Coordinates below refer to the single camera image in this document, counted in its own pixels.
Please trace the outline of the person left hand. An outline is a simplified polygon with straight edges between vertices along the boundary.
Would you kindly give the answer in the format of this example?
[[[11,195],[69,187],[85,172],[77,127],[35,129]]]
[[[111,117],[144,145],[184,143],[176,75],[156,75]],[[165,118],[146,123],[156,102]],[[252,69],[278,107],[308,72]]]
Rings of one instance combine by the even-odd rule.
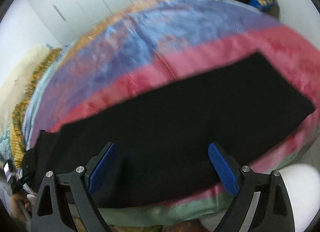
[[[15,218],[24,217],[22,209],[32,212],[32,206],[24,194],[12,194],[11,196],[11,212]]]

